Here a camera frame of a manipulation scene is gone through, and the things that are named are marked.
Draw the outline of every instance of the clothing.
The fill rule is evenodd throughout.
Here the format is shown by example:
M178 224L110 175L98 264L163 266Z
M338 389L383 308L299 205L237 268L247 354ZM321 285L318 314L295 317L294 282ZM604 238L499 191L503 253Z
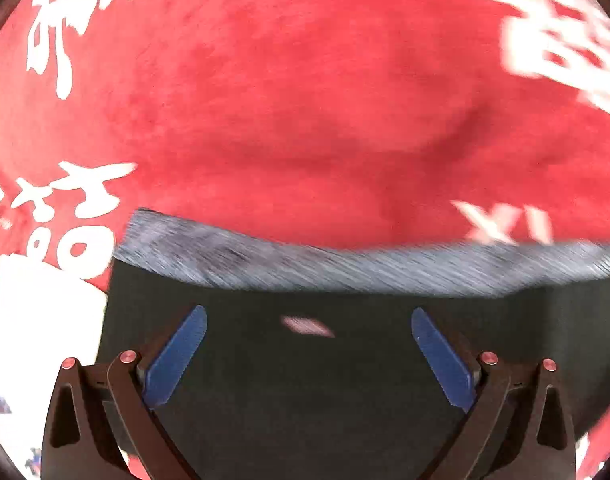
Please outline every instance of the clothing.
M181 282L234 290L474 298L610 278L610 245L591 242L338 251L272 243L149 210L134 213L114 254Z
M139 207L334 250L580 243L608 267L564 282L610 276L610 21L594 0L22 0L0 32L5 399L93 362ZM38 428L22 468L45 406L13 404Z
M193 246L196 261L214 255L209 244L199 252L206 239ZM204 478L416 478L463 416L413 341L418 306L449 320L477 352L492 349L509 362L552 357L577 437L610 404L610 278L501 298L437 298L227 290L120 260L112 267L100 362L138 348L189 306L207 311L205 339L157 410ZM130 449L117 421L114 413L118 441Z

